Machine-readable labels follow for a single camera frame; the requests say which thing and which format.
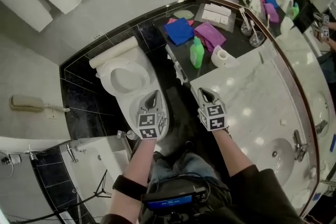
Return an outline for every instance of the black shirt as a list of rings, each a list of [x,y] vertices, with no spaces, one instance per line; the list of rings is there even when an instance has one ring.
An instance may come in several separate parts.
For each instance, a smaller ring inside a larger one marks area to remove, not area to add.
[[[181,184],[204,184],[195,177],[166,181],[158,190],[167,191]],[[272,169],[258,171],[255,165],[230,179],[230,193],[211,184],[211,194],[206,203],[213,210],[198,217],[198,223],[302,223],[277,181]],[[140,223],[163,223],[146,209],[141,210]],[[106,215],[101,223],[130,224],[118,215]]]

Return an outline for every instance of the reflected purple cloth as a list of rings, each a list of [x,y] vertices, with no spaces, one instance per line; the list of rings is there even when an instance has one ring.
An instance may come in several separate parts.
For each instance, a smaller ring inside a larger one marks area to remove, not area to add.
[[[265,7],[266,14],[270,15],[269,21],[271,23],[279,23],[280,18],[274,6],[271,3],[264,3],[264,7]]]
[[[204,40],[206,48],[211,53],[216,46],[221,46],[226,41],[226,38],[209,22],[197,26],[194,29],[194,33],[196,37]]]

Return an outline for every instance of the blue jeans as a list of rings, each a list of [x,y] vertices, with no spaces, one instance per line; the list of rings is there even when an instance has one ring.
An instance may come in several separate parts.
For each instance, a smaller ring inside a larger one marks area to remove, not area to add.
[[[157,163],[152,167],[151,183],[187,173],[197,173],[203,177],[212,177],[218,180],[214,170],[205,160],[195,153],[186,153],[173,166],[163,159],[157,160]]]

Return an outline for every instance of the black wristband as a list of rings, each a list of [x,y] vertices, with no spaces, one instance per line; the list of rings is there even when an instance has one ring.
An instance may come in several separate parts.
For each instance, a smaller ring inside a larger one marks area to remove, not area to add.
[[[138,201],[141,201],[141,195],[146,194],[147,192],[146,187],[124,177],[123,175],[118,176],[117,180],[113,184],[113,189]]]

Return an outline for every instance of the device screen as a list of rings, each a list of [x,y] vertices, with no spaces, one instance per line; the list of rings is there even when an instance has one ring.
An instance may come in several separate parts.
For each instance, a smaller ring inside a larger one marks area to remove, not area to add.
[[[150,201],[147,203],[148,209],[157,210],[157,209],[164,209],[168,207],[178,206],[178,205],[184,205],[192,202],[193,198],[192,195],[174,198],[174,199],[168,199],[168,200],[162,200],[162,201]]]

